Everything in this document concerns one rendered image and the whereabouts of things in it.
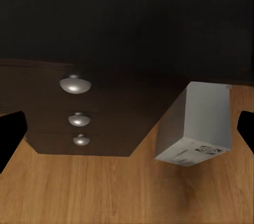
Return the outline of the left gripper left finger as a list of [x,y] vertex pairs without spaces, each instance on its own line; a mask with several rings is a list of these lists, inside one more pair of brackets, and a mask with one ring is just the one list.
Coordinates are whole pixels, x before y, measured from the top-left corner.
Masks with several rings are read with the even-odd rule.
[[0,116],[0,174],[27,131],[23,111]]

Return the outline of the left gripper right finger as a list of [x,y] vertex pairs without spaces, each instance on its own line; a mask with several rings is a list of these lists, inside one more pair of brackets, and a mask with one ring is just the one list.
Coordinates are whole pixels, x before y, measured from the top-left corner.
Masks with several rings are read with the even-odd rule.
[[254,113],[242,111],[237,129],[254,153]]

